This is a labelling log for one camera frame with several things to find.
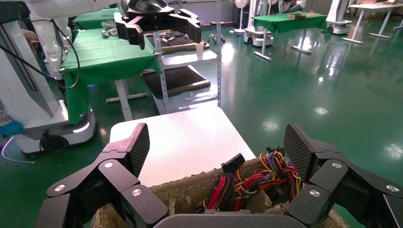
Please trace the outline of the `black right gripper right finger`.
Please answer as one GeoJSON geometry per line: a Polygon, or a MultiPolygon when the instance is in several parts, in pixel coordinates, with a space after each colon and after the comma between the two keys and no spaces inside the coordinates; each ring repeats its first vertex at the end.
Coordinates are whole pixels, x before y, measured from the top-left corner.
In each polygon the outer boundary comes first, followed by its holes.
{"type": "Polygon", "coordinates": [[[310,138],[296,123],[287,125],[284,150],[305,187],[287,212],[308,228],[320,227],[334,205],[367,228],[403,225],[403,189],[349,161],[334,144],[310,138]]]}

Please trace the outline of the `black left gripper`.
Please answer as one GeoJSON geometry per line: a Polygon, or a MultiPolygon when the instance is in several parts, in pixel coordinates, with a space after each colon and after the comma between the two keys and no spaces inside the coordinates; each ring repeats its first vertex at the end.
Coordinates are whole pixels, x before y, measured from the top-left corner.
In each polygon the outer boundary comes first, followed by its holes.
{"type": "Polygon", "coordinates": [[[145,49],[144,32],[173,30],[188,35],[195,43],[201,42],[201,27],[198,15],[179,9],[174,13],[164,0],[121,1],[124,16],[115,20],[117,34],[130,45],[145,49]]]}

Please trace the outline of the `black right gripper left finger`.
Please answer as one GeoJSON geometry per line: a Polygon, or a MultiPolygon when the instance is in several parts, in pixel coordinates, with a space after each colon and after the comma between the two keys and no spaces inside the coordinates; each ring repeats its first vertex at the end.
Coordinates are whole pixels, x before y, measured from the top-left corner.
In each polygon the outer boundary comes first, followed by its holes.
{"type": "Polygon", "coordinates": [[[150,150],[147,124],[105,146],[88,166],[47,190],[34,226],[81,228],[96,211],[111,204],[131,228],[152,228],[168,216],[168,208],[139,180],[150,150]]]}

